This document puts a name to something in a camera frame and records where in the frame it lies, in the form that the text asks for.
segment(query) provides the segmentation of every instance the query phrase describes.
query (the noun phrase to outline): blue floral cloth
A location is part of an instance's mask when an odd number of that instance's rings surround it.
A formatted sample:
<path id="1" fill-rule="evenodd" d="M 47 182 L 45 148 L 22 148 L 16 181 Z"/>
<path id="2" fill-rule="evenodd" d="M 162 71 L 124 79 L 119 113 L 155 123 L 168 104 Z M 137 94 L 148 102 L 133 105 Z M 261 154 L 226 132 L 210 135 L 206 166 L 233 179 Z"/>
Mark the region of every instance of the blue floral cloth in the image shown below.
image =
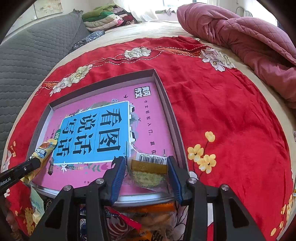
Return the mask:
<path id="1" fill-rule="evenodd" d="M 71 52 L 73 52 L 76 49 L 79 49 L 80 47 L 82 47 L 83 45 L 86 45 L 87 43 L 89 43 L 91 41 L 94 41 L 95 39 L 103 36 L 104 34 L 105 34 L 104 30 L 99 30 L 99 31 L 95 31 L 95 32 L 91 33 L 86 38 L 84 38 L 84 39 L 78 41 L 76 44 L 74 44 Z"/>

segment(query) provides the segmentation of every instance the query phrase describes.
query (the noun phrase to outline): stack of blankets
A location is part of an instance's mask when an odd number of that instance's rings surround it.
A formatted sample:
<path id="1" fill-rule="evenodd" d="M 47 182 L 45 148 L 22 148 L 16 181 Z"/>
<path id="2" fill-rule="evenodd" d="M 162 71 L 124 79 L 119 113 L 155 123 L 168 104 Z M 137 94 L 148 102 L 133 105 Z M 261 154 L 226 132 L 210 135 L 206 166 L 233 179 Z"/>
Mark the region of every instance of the stack of blankets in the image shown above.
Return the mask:
<path id="1" fill-rule="evenodd" d="M 137 23 L 131 13 L 115 4 L 97 7 L 93 11 L 84 13 L 82 19 L 87 30 L 91 32 Z"/>

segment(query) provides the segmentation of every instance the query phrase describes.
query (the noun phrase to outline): pink comforter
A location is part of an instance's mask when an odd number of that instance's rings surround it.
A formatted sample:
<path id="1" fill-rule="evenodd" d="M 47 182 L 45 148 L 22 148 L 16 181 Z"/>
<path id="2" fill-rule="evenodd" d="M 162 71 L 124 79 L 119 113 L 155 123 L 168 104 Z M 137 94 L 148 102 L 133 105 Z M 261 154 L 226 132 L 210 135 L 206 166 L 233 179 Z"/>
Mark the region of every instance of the pink comforter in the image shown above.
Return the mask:
<path id="1" fill-rule="evenodd" d="M 264 20 L 203 3 L 183 5 L 177 16 L 187 32 L 230 48 L 289 107 L 296 108 L 296 49 L 284 31 Z"/>

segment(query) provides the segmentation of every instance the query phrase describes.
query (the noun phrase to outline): screw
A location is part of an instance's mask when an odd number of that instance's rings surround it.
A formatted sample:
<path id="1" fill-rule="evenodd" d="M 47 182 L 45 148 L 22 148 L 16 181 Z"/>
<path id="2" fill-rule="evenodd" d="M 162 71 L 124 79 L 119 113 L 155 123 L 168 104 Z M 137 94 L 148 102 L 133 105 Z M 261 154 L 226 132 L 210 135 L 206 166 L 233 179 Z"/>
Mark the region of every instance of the screw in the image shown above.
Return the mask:
<path id="1" fill-rule="evenodd" d="M 103 184 L 104 183 L 104 179 L 103 178 L 98 178 L 97 180 L 96 180 L 96 184 Z"/>
<path id="2" fill-rule="evenodd" d="M 228 191 L 228 190 L 229 190 L 229 186 L 226 185 L 226 184 L 222 184 L 222 185 L 221 185 L 221 188 L 222 188 L 222 190 L 224 190 L 224 191 Z"/>
<path id="3" fill-rule="evenodd" d="M 197 182 L 197 180 L 194 177 L 190 177 L 190 178 L 188 178 L 188 182 L 191 184 L 195 184 Z"/>
<path id="4" fill-rule="evenodd" d="M 64 186 L 64 191 L 69 191 L 69 190 L 71 190 L 71 185 L 66 185 L 66 186 Z"/>

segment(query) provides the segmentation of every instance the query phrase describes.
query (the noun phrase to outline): yellow snack package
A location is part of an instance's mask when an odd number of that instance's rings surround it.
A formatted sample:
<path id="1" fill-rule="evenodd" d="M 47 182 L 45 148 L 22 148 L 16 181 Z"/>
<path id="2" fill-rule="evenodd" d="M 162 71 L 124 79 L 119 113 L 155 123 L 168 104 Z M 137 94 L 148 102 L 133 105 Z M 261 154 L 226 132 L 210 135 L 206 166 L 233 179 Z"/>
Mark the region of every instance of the yellow snack package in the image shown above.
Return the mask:
<path id="1" fill-rule="evenodd" d="M 54 150 L 54 148 L 56 147 L 57 145 L 57 140 L 55 139 L 49 139 L 48 141 L 46 142 L 43 142 L 41 144 L 40 147 L 38 147 L 35 152 L 30 156 L 30 159 L 31 158 L 38 158 L 41 162 L 41 166 L 30 172 L 29 174 L 25 175 L 21 181 L 26 183 L 26 184 L 29 184 L 29 182 L 38 174 L 38 172 L 43 168 L 45 167 L 48 159 L 49 159 L 49 156 L 50 154 L 52 153 L 52 151 Z"/>

